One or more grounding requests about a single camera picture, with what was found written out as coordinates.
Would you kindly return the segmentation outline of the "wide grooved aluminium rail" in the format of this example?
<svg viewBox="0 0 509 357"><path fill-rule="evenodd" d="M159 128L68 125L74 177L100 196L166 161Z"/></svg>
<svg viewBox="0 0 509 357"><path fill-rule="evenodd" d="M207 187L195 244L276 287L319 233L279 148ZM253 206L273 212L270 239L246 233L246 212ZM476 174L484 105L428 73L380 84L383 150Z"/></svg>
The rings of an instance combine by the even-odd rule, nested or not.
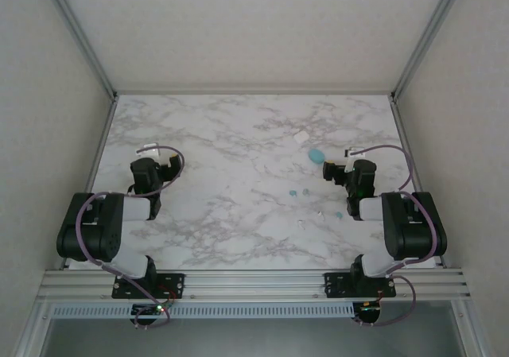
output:
<svg viewBox="0 0 509 357"><path fill-rule="evenodd" d="M166 270L184 274L180 302L323 302L324 274L343 270ZM115 278L99 270L50 270L44 274L39 301L111 301ZM386 301L468 300L471 297L460 269L408 269L395 274L396 296Z"/></svg>

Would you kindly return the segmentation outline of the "aluminium table edge rail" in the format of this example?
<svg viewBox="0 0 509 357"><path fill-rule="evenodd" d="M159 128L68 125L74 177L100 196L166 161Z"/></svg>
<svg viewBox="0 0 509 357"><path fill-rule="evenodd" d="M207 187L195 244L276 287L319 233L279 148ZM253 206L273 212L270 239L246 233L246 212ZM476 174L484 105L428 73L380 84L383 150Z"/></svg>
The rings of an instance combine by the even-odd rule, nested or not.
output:
<svg viewBox="0 0 509 357"><path fill-rule="evenodd" d="M390 102L390 108L392 115L394 117L394 123L396 125L398 136L400 138L401 146L402 148L408 153L410 160L407 162L407 164L412 167L412 177L410 182L410 187L415 192L422 192L423 187L421 183L421 179L418 175L417 166L415 165L414 157L410 148L410 143L406 134L405 127L402 122L402 116L399 112L399 109L396 105L396 103L393 101L391 97L389 97ZM443 261L441 256L434 256L427 261L419 262L411 265L407 265L407 269L418 269L418 268L442 268L443 267Z"/></svg>
<svg viewBox="0 0 509 357"><path fill-rule="evenodd" d="M99 165L101 162L101 158L103 156L103 151L104 151L105 145L107 143L107 137L108 137L108 134L110 133L111 125L112 125L113 119L115 117L115 112L116 112L116 108L117 108L118 104L119 104L119 95L117 95L114 98L114 100L110 104L109 110L107 112L106 121L105 121L103 129L101 131L101 135L99 137L99 143L97 145L97 148L96 148L96 151L95 151L95 154L93 157L91 169L90 169L90 172L87 177L87 182L84 187L86 193L92 192L92 189L94 187L95 178L96 178L97 172L99 170Z"/></svg>

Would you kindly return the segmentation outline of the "lower aluminium frame post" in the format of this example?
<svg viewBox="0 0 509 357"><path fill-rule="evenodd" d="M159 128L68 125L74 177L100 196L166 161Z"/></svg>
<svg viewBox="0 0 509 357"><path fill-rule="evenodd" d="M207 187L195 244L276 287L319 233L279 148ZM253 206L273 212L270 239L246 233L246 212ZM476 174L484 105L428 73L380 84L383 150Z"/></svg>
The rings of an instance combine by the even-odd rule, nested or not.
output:
<svg viewBox="0 0 509 357"><path fill-rule="evenodd" d="M465 357L492 357L472 301L451 301Z"/></svg>
<svg viewBox="0 0 509 357"><path fill-rule="evenodd" d="M52 321L53 304L35 301L13 357L40 357Z"/></svg>

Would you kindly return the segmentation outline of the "aluminium frame post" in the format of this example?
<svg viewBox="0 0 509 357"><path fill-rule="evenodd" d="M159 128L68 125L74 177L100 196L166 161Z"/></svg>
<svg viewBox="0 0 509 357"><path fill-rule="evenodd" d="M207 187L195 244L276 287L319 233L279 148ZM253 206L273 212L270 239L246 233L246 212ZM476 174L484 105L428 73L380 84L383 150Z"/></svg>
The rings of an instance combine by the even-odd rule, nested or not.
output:
<svg viewBox="0 0 509 357"><path fill-rule="evenodd" d="M56 7L57 12L62 17L68 31L72 35L78 49L82 53L84 59L87 61L90 69L94 73L96 79L99 81L102 89L106 92L111 101L115 101L117 92L114 89L111 81L109 80L99 58L95 54L86 33L84 32L79 20L77 19L72 7L68 0L52 0L53 5Z"/></svg>
<svg viewBox="0 0 509 357"><path fill-rule="evenodd" d="M418 39L418 43L415 45L393 91L390 93L391 100L394 104L398 102L408 88L410 81L413 79L415 72L418 70L455 1L456 0L438 0Z"/></svg>
<svg viewBox="0 0 509 357"><path fill-rule="evenodd" d="M13 357L40 357L52 321L53 304L35 301Z"/></svg>
<svg viewBox="0 0 509 357"><path fill-rule="evenodd" d="M472 301L451 301L465 357L492 357Z"/></svg>

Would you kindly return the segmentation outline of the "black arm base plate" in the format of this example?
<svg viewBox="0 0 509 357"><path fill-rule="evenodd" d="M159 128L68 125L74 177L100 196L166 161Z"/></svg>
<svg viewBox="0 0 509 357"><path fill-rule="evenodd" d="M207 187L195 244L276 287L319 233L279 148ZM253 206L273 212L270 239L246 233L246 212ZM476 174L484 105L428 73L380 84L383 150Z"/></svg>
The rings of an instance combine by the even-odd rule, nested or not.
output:
<svg viewBox="0 0 509 357"><path fill-rule="evenodd" d="M327 298L395 297L394 282L384 277L355 277L351 273L325 273L324 293Z"/></svg>
<svg viewBox="0 0 509 357"><path fill-rule="evenodd" d="M157 300L181 299L185 287L184 274L156 274L153 277L135 279L145 291ZM115 279L111 297L114 299L148 299L148 297L125 279Z"/></svg>

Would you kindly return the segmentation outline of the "thin aluminium table edge strip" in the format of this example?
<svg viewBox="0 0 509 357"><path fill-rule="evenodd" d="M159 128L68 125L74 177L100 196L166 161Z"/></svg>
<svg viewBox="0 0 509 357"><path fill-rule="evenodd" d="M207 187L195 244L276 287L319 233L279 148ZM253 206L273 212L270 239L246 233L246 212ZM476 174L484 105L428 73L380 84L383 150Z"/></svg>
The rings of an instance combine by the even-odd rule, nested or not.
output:
<svg viewBox="0 0 509 357"><path fill-rule="evenodd" d="M180 89L180 90L117 90L120 95L391 95L385 90L340 90L340 89Z"/></svg>

